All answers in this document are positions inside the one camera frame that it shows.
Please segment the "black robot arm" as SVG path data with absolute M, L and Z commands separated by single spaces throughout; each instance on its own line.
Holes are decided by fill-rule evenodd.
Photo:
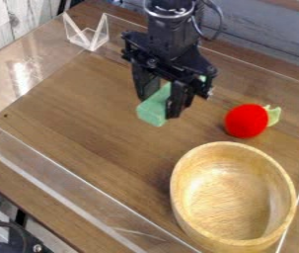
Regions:
M 196 96 L 210 97 L 218 69 L 199 51 L 204 0 L 144 0 L 148 29 L 124 31 L 122 57 L 132 64 L 136 93 L 147 100 L 170 82 L 163 115 L 175 119 Z

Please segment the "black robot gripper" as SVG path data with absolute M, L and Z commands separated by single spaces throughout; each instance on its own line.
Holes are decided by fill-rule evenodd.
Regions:
M 146 6 L 148 29 L 124 31 L 123 58 L 132 64 L 138 97 L 144 101 L 159 89 L 159 80 L 168 80 L 166 117 L 175 119 L 192 104 L 194 96 L 208 97 L 215 66 L 199 52 L 202 39 L 203 6 Z M 204 75 L 206 83 L 196 78 Z

